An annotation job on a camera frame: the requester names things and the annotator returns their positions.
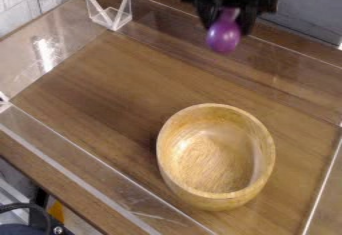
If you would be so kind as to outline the brown wooden bowl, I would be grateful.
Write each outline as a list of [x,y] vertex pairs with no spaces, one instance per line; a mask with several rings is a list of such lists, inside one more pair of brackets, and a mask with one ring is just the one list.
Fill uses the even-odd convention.
[[274,171],[276,142],[260,119],[225,104],[193,105],[166,121],[157,139],[161,175],[192,206],[222,211],[261,193]]

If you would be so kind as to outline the clear acrylic tray walls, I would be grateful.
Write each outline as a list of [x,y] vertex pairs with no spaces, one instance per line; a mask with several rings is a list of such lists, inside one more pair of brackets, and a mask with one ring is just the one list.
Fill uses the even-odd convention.
[[[71,0],[0,41],[0,157],[106,235],[342,235],[342,51],[260,27],[229,55],[156,0]],[[238,208],[188,204],[157,139],[205,103],[265,124],[277,158]]]

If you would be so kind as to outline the black clamp with bolt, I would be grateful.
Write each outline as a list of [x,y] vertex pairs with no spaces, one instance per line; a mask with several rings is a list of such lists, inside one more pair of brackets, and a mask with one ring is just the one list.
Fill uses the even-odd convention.
[[[31,203],[38,205],[42,208],[42,211],[31,209],[30,210],[30,225],[46,231],[47,228],[47,219],[45,215],[49,213],[49,200],[50,194],[41,188],[37,188],[34,193],[34,198],[31,199]],[[50,235],[75,235],[66,227],[66,225],[54,217],[50,216],[51,219],[51,231]]]

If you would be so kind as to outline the purple toy eggplant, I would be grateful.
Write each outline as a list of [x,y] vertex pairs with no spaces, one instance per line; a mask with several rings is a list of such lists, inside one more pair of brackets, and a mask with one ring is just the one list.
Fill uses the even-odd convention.
[[237,23],[240,10],[225,8],[222,13],[210,26],[206,42],[209,47],[220,53],[233,52],[241,41],[241,28]]

